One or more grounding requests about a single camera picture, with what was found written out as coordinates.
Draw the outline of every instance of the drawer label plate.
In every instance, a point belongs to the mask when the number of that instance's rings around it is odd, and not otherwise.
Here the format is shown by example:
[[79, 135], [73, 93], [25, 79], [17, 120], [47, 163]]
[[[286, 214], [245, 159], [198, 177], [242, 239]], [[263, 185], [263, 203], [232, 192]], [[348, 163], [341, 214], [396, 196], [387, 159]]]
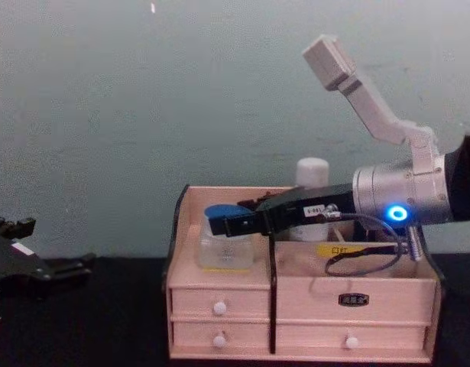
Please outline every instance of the drawer label plate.
[[362, 307], [369, 304], [369, 295], [362, 293], [344, 293], [339, 295], [339, 305], [346, 307]]

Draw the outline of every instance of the black table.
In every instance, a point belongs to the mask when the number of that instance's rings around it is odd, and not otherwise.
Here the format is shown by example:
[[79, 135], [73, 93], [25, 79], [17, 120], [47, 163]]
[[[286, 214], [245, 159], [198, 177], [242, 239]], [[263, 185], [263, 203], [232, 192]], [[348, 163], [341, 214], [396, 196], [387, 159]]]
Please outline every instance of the black table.
[[[450, 286], [435, 365], [469, 367], [470, 255], [433, 257]], [[169, 365], [163, 264], [162, 258], [98, 258], [84, 288], [41, 302], [0, 300], [0, 367]]]

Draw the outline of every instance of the wooden compartment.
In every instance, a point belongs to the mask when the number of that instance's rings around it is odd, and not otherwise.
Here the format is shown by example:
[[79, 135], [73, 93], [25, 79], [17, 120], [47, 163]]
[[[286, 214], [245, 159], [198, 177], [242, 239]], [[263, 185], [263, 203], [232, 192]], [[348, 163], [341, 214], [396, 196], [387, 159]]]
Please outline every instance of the wooden compartment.
[[[419, 263], [405, 255], [386, 271], [335, 278], [324, 273], [326, 259], [316, 255], [316, 244], [277, 243], [277, 266], [271, 267], [268, 238], [256, 235], [256, 255], [249, 271], [206, 271], [197, 265], [207, 206], [257, 199], [268, 191], [286, 189], [186, 188], [177, 203], [164, 272], [170, 357], [430, 363], [443, 290], [427, 253]], [[342, 261], [333, 270], [351, 271], [388, 260], [368, 256]], [[271, 292], [277, 295], [272, 302]], [[368, 305], [339, 305], [339, 296], [350, 293], [367, 294]], [[216, 316], [212, 308], [220, 300], [226, 304], [226, 313]], [[224, 348], [213, 346], [217, 333], [227, 337]], [[348, 336], [358, 338], [358, 348], [345, 348]], [[269, 348], [272, 341], [274, 349]]]

